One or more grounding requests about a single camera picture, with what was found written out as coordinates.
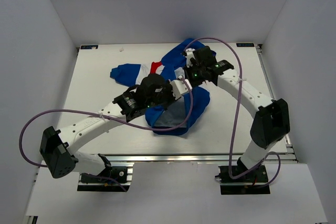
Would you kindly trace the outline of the blue white red jacket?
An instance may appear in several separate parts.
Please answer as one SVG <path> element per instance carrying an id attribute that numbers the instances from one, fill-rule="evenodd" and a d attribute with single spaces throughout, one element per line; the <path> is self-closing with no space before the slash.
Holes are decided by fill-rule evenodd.
<path id="1" fill-rule="evenodd" d="M 185 76 L 183 67 L 186 65 L 186 58 L 182 55 L 182 52 L 191 41 L 193 41 L 192 38 L 184 40 L 164 55 L 158 62 L 146 64 L 125 63 L 118 65 L 111 69 L 110 78 L 121 85 L 131 87 L 140 84 L 141 81 L 151 73 L 156 73 L 165 80 L 170 81 L 177 79 L 179 76 Z M 192 108 L 190 117 L 181 127 L 171 131 L 155 131 L 155 134 L 174 136 L 187 133 L 204 113 L 211 100 L 210 93 L 202 87 L 193 88 L 192 95 L 193 102 L 190 101 L 190 95 L 187 93 L 167 109 L 164 109 L 162 106 L 147 109 L 145 112 L 145 120 L 148 126 L 153 129 L 175 127 L 184 121 L 190 108 Z"/>

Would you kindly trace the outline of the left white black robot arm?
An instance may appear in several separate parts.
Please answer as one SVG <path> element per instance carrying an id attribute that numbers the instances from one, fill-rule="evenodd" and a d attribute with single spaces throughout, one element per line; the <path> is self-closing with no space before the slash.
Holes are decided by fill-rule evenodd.
<path id="1" fill-rule="evenodd" d="M 110 178 L 111 164 L 102 154 L 80 152 L 80 148 L 122 125 L 143 116 L 155 106 L 167 108 L 181 97 L 182 81 L 167 81 L 158 74 L 150 74 L 140 84 L 129 87 L 107 106 L 98 116 L 87 118 L 73 125 L 55 130 L 52 126 L 43 131 L 40 153 L 53 178 L 62 178 L 71 172 L 93 175 L 98 181 Z"/>

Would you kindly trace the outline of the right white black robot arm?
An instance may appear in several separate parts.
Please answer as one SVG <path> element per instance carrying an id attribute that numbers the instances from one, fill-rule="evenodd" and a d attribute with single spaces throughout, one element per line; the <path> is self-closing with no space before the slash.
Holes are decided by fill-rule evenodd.
<path id="1" fill-rule="evenodd" d="M 261 93 L 240 77 L 226 60 L 217 61 L 208 46 L 187 48 L 185 76 L 193 87 L 208 81 L 228 92 L 253 118 L 251 142 L 237 161 L 237 175 L 247 182 L 256 175 L 272 147 L 290 131 L 288 104 L 284 99 L 274 100 Z"/>

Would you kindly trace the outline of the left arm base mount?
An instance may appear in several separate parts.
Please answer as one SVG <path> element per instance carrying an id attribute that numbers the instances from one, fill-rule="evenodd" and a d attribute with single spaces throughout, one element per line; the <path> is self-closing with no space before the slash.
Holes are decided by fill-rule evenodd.
<path id="1" fill-rule="evenodd" d="M 113 166 L 103 155 L 99 157 L 105 168 L 98 175 L 84 173 L 80 175 L 77 191 L 87 192 L 123 192 L 129 190 L 127 166 Z"/>

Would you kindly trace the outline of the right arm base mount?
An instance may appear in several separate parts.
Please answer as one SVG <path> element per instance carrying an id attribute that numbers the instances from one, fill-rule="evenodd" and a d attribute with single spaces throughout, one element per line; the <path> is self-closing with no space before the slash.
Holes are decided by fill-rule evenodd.
<path id="1" fill-rule="evenodd" d="M 270 187 L 268 174 L 264 165 L 255 170 L 232 179 L 229 176 L 229 166 L 219 166 L 219 173 L 215 180 L 220 183 L 221 195 L 269 195 Z"/>

